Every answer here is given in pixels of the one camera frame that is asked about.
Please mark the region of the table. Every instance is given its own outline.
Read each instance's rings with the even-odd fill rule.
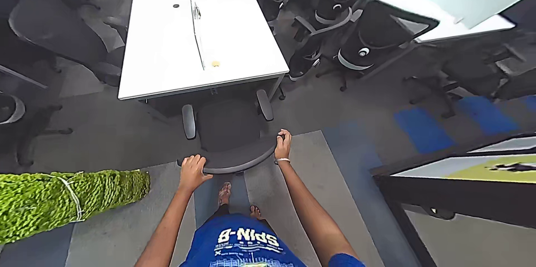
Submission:
[[[419,15],[431,17],[439,20],[439,25],[419,36],[416,42],[432,42],[446,40],[450,38],[466,37],[469,35],[503,31],[513,28],[515,25],[500,15],[493,15],[475,27],[468,29],[462,23],[454,23],[454,17],[443,11],[439,6],[430,0],[379,0],[381,2],[396,6],[400,9],[413,12]]]
[[[257,0],[195,0],[202,14],[196,33],[190,0],[132,0],[118,98],[148,99],[248,81],[278,78],[288,66]]]

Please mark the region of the chair armrest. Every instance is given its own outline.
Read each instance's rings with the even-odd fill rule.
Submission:
[[[182,125],[187,139],[196,138],[196,121],[193,117],[193,107],[190,104],[182,106]]]
[[[303,25],[305,29],[310,31],[311,33],[316,32],[316,29],[311,25],[311,23],[307,22],[304,17],[296,16],[294,17],[294,19],[298,21],[301,25]]]
[[[270,100],[268,99],[268,95],[266,95],[266,91],[264,91],[264,89],[257,90],[257,99],[259,101],[259,106],[261,111],[263,112],[264,118],[267,121],[272,121],[272,105],[270,105]]]

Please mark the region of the chair base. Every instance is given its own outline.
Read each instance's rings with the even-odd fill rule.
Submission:
[[[456,115],[456,112],[454,111],[453,102],[460,100],[462,97],[459,96],[458,94],[454,94],[449,91],[458,87],[459,83],[453,83],[453,84],[449,84],[443,87],[441,86],[441,79],[439,77],[427,77],[427,78],[406,77],[402,79],[403,83],[407,83],[410,81],[429,89],[432,92],[432,94],[439,96],[445,102],[447,106],[447,111],[444,113],[441,113],[442,118],[448,119]],[[426,99],[427,97],[429,97],[429,95],[422,95],[417,98],[410,99],[409,102],[411,105],[416,105],[419,102]]]

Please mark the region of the desk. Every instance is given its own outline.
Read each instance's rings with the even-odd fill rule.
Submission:
[[[500,15],[493,15],[479,25],[468,29],[462,23],[454,23],[454,17],[443,11],[439,6],[430,0],[379,0],[381,2],[396,6],[397,8],[427,16],[439,20],[439,25],[419,36],[416,42],[432,42],[451,38],[466,37],[473,34],[480,34],[493,31],[503,31],[513,28],[515,25]]]
[[[288,66],[256,0],[196,0],[202,14],[203,56],[220,62],[203,70],[190,0],[132,0],[118,98],[147,99],[248,81],[278,78]]]

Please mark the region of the foot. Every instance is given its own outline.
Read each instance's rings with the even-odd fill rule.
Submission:
[[[252,218],[257,218],[257,220],[264,220],[264,218],[260,216],[260,209],[257,205],[251,204],[249,210],[251,211],[251,214],[249,216],[251,216]]]
[[[229,197],[231,196],[231,182],[225,182],[221,186],[220,192],[218,193],[218,206],[222,204],[229,204]]]

